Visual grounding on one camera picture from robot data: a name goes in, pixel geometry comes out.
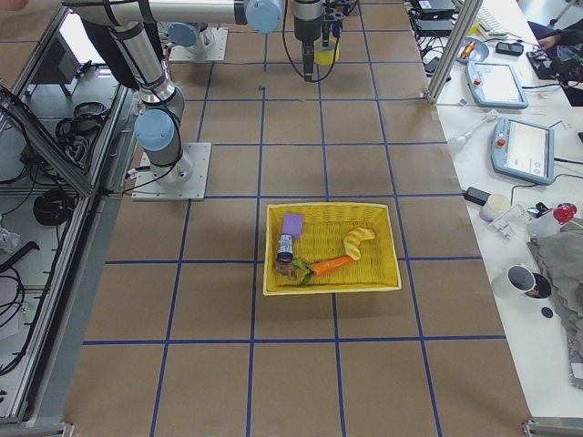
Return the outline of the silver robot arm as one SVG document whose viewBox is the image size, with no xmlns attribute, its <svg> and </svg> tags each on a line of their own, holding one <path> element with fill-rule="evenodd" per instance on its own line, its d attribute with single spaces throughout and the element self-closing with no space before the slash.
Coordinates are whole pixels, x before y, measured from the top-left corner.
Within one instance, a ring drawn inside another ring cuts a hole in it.
<svg viewBox="0 0 583 437">
<path fill-rule="evenodd" d="M 107 30 L 134 77 L 146 107 L 134 133 L 148 156 L 153 183 L 161 186 L 188 180 L 193 164 L 179 135 L 184 96 L 166 72 L 148 25 L 225 23 L 269 34 L 283 30 L 287 14 L 292 13 L 294 34 L 302 44 L 302 76 L 311 81 L 324 13 L 320 1 L 65 1 L 63 5 Z"/>
<path fill-rule="evenodd" d="M 275 32 L 284 28 L 287 12 L 292 10 L 294 34 L 302 47 L 312 47 L 323 40 L 329 46 L 330 35 L 338 37 L 342 31 L 343 19 L 355 8 L 356 1 L 244 1 L 243 17 L 253 30 L 260 34 Z M 170 22 L 166 29 L 170 43 L 183 46 L 190 51 L 207 48 L 214 44 L 208 25 L 203 23 Z"/>
</svg>

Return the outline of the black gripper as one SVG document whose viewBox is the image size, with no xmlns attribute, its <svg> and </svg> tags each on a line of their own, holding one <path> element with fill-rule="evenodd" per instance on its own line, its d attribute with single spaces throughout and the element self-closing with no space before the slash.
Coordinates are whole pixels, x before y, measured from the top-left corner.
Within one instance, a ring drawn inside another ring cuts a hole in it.
<svg viewBox="0 0 583 437">
<path fill-rule="evenodd" d="M 302 42 L 302 75 L 312 80 L 314 45 L 322 32 L 322 1 L 298 0 L 292 2 L 295 37 Z"/>
<path fill-rule="evenodd" d="M 358 5 L 357 1 L 333 0 L 325 1 L 322 22 L 322 44 L 329 46 L 341 36 L 343 31 L 343 20 L 349 16 Z"/>
</svg>

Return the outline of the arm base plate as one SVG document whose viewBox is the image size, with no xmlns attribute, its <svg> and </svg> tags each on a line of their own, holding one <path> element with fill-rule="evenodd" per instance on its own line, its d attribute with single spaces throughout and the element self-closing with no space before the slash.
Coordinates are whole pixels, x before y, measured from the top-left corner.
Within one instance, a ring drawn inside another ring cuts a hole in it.
<svg viewBox="0 0 583 437">
<path fill-rule="evenodd" d="M 173 63 L 209 63 L 224 60 L 229 30 L 206 27 L 199 30 L 185 23 L 169 27 L 169 61 Z"/>
<path fill-rule="evenodd" d="M 210 165 L 210 142 L 182 144 L 182 158 L 164 178 L 162 168 L 139 172 L 138 187 L 131 191 L 136 201 L 203 200 Z"/>
</svg>

